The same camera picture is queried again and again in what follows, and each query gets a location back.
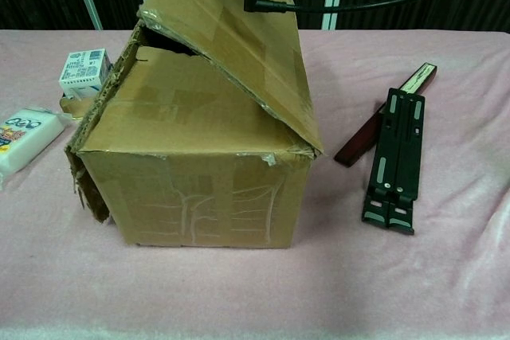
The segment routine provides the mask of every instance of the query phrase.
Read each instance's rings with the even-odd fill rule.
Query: pink table
[[[0,31],[0,116],[58,109],[68,52],[127,31]],[[80,207],[69,128],[0,193],[0,338],[506,338],[510,334],[510,36],[304,31],[327,154],[289,250],[141,248]],[[415,236],[360,221],[373,151],[332,155],[423,62]]]

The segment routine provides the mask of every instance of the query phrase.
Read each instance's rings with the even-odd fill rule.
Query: white box
[[[111,66],[106,49],[71,52],[59,84],[68,99],[93,97],[103,87]]]

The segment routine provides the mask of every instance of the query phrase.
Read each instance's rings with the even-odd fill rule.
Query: cardboard flap
[[[81,203],[84,205],[84,202],[86,202],[87,206],[92,210],[94,217],[101,222],[109,217],[110,212],[96,183],[92,180],[90,173],[83,161],[78,157],[77,152],[99,122],[108,101],[116,94],[119,84],[124,80],[129,69],[135,62],[135,55],[139,47],[139,42],[143,40],[141,24],[142,23],[139,22],[135,26],[129,41],[120,54],[119,59],[113,65],[113,69],[110,71],[100,93],[94,99],[92,106],[85,113],[73,137],[65,147],[65,153],[69,160],[71,173],[75,182],[75,190],[77,189],[80,195]]]
[[[310,145],[204,57],[149,46],[138,48],[136,62],[81,146],[85,151],[313,157]]]
[[[154,31],[203,55],[272,117],[322,152],[296,16],[246,13],[243,2],[146,0],[139,17]]]

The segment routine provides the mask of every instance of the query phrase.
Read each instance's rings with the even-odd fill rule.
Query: black cable
[[[255,10],[261,12],[302,12],[309,14],[337,14],[343,12],[377,10],[383,7],[400,6],[418,0],[389,0],[386,2],[367,3],[357,6],[338,6],[338,7],[306,7],[296,6],[285,2],[274,2],[272,0],[257,0]]]

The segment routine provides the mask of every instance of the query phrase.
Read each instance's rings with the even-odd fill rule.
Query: torn cardboard
[[[288,247],[322,151],[294,15],[147,0],[139,16],[66,150],[94,215],[130,244]]]

